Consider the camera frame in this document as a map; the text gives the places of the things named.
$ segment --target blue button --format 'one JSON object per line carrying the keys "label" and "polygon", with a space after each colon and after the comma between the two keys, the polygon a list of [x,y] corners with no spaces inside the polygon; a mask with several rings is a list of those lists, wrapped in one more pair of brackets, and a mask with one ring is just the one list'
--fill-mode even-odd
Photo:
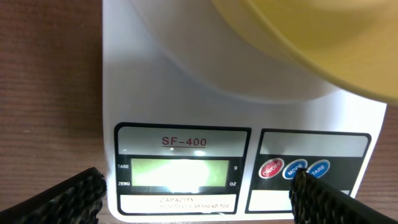
{"label": "blue button", "polygon": [[326,159],[319,160],[308,168],[308,173],[316,178],[325,175],[330,168],[330,162]]}
{"label": "blue button", "polygon": [[282,176],[287,180],[291,180],[296,175],[296,171],[298,169],[307,168],[307,166],[308,162],[305,159],[296,159],[293,162],[287,164],[282,173]]}

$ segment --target display frame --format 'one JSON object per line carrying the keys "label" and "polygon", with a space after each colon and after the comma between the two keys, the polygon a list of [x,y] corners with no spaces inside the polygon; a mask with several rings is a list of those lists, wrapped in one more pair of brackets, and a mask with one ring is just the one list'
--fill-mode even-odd
{"label": "display frame", "polygon": [[[221,157],[221,156],[156,156],[156,155],[137,155],[137,154],[120,154],[118,143],[118,131],[123,127],[135,128],[167,128],[167,129],[197,129],[212,131],[243,131],[246,132],[246,140],[244,143],[243,156],[241,157]],[[118,123],[114,127],[114,150],[115,150],[115,169],[116,169],[116,195],[118,203],[118,211],[123,215],[209,215],[220,214],[219,212],[186,212],[186,213],[126,213],[121,210],[121,195],[236,195],[233,212],[223,212],[223,214],[235,214],[238,208],[239,193],[243,179],[244,166],[248,153],[248,146],[251,137],[251,128],[240,127],[221,127],[221,126],[194,126],[180,124],[147,124],[147,123]],[[192,192],[167,192],[158,191],[151,192],[150,187],[144,186],[122,186],[121,182],[131,183],[131,162],[132,159],[190,159],[190,160],[224,160],[229,161],[225,187],[204,187],[204,191],[197,193]],[[118,165],[128,164],[130,169],[118,169]]]}

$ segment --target display screen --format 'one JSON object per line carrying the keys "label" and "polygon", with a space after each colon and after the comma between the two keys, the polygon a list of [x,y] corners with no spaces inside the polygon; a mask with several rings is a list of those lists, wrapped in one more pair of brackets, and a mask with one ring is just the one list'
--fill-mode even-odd
{"label": "display screen", "polygon": [[132,186],[168,187],[171,192],[197,192],[199,187],[225,187],[229,161],[132,159]]}

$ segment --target yellow bowl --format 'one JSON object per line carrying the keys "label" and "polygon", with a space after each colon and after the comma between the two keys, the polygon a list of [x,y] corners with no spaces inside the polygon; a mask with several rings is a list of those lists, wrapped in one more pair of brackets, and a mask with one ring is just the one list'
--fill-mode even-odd
{"label": "yellow bowl", "polygon": [[264,53],[375,100],[398,103],[398,0],[213,0]]}

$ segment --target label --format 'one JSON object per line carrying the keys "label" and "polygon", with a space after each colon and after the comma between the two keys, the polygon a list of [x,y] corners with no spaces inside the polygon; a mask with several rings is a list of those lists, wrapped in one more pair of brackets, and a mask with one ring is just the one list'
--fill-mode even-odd
{"label": "label", "polygon": [[326,159],[319,160],[308,168],[308,173],[316,178],[325,175],[330,168],[330,162]]}
{"label": "label", "polygon": [[259,176],[263,179],[275,177],[284,167],[285,162],[281,158],[270,159],[259,170]]}
{"label": "label", "polygon": [[263,138],[260,154],[283,154],[286,156],[319,156],[319,157],[362,157],[368,147],[368,136],[365,134],[342,135],[333,132],[311,133],[277,132],[262,130]]}
{"label": "label", "polygon": [[247,131],[121,127],[119,154],[243,157]]}
{"label": "label", "polygon": [[130,186],[130,182],[118,182],[118,186]]}
{"label": "label", "polygon": [[305,159],[296,159],[293,162],[289,163],[282,175],[287,180],[292,180],[296,175],[296,171],[300,168],[307,168],[308,162]]}
{"label": "label", "polygon": [[236,195],[120,195],[126,213],[233,212]]}
{"label": "label", "polygon": [[[342,190],[349,195],[349,190]],[[248,206],[250,212],[267,211],[275,213],[276,211],[292,211],[292,202],[289,199],[288,190],[252,190],[250,196],[250,204]]]}

